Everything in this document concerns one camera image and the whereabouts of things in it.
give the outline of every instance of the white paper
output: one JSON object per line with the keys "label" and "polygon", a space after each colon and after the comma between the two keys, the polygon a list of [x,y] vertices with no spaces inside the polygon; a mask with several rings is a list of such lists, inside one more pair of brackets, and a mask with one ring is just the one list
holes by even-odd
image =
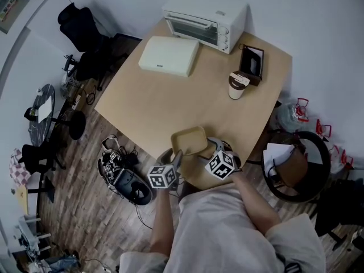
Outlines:
{"label": "white paper", "polygon": [[48,100],[38,108],[38,123],[47,118],[52,112],[52,97],[49,96]]}
{"label": "white paper", "polygon": [[284,163],[291,156],[294,148],[295,146],[292,144],[268,143],[267,149],[263,151],[264,171],[266,175],[276,175],[275,169],[271,169],[274,166],[273,160],[276,166]]}

